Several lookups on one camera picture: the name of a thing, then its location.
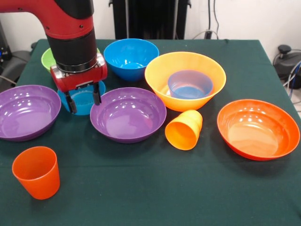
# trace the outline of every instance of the red-orange bowl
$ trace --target red-orange bowl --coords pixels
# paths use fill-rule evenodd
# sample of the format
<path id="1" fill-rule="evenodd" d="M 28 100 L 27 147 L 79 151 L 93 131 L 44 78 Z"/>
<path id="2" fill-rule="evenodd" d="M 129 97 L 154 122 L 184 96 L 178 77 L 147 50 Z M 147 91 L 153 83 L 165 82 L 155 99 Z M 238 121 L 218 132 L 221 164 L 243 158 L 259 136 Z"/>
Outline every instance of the red-orange bowl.
<path id="1" fill-rule="evenodd" d="M 291 153 L 300 141 L 294 119 L 268 102 L 243 99 L 224 106 L 217 116 L 218 129 L 237 154 L 267 161 Z"/>

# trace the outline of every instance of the purple bowl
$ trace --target purple bowl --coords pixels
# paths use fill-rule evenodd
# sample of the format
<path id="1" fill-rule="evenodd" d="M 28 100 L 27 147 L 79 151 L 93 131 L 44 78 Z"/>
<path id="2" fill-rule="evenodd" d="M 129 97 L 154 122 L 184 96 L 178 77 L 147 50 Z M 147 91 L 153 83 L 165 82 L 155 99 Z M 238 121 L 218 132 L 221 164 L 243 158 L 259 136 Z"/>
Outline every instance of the purple bowl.
<path id="1" fill-rule="evenodd" d="M 58 94 L 45 86 L 26 85 L 0 93 L 0 138 L 34 139 L 55 122 L 61 109 Z"/>
<path id="2" fill-rule="evenodd" d="M 93 105 L 92 125 L 106 137 L 120 143 L 136 143 L 156 132 L 166 118 L 166 107 L 154 93 L 141 88 L 114 89 Z"/>

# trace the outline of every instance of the orange bowl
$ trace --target orange bowl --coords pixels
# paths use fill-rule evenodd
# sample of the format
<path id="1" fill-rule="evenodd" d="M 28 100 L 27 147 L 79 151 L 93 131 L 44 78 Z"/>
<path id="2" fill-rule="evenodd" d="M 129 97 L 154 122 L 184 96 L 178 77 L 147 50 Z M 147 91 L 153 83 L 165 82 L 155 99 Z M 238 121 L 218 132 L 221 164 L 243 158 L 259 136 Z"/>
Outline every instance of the orange bowl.
<path id="1" fill-rule="evenodd" d="M 194 70 L 207 75 L 213 83 L 211 95 L 199 99 L 178 99 L 170 96 L 168 79 L 175 72 Z M 145 79 L 166 107 L 179 112 L 197 110 L 213 98 L 226 83 L 223 68 L 213 59 L 191 52 L 172 52 L 153 59 L 145 69 Z"/>
<path id="2" fill-rule="evenodd" d="M 260 100 L 237 100 L 217 116 L 229 147 L 248 159 L 267 161 L 292 152 L 300 141 L 294 119 L 281 108 Z"/>

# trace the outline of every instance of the white wall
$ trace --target white wall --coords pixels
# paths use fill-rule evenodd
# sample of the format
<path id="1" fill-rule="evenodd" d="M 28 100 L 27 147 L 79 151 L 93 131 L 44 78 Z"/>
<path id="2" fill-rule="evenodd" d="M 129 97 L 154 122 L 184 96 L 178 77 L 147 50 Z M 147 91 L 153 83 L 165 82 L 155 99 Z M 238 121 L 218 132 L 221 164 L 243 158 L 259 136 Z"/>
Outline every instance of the white wall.
<path id="1" fill-rule="evenodd" d="M 208 1 L 191 0 L 186 39 L 208 28 Z M 216 0 L 220 39 L 259 39 L 272 60 L 280 44 L 301 49 L 301 0 Z M 216 29 L 211 0 L 211 29 Z"/>
<path id="2" fill-rule="evenodd" d="M 113 7 L 109 8 L 108 3 L 109 0 L 94 0 L 93 20 L 98 39 L 115 38 Z M 0 21 L 12 51 L 30 50 L 33 42 L 46 38 L 41 23 L 31 13 L 0 13 Z"/>
<path id="3" fill-rule="evenodd" d="M 208 27 L 207 0 L 191 2 L 186 39 Z M 213 0 L 211 3 L 211 29 L 215 29 Z M 96 38 L 114 39 L 112 6 L 108 8 L 108 0 L 94 0 L 94 8 Z M 301 21 L 300 9 L 301 0 L 216 0 L 220 39 L 259 39 L 272 59 L 280 44 L 301 48 L 301 29 L 297 25 Z M 31 43 L 46 37 L 42 25 L 29 13 L 0 14 L 0 20 L 13 51 L 30 50 Z"/>

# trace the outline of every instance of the green bowl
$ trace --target green bowl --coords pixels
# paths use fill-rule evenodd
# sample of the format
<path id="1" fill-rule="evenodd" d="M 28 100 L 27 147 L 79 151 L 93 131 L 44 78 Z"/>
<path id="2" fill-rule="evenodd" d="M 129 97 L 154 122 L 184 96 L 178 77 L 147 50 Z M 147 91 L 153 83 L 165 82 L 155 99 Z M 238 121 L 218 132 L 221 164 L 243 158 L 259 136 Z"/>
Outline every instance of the green bowl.
<path id="1" fill-rule="evenodd" d="M 47 49 L 42 57 L 41 57 L 42 65 L 46 68 L 46 70 L 50 73 L 50 67 L 56 65 L 55 59 L 52 55 L 51 48 Z"/>

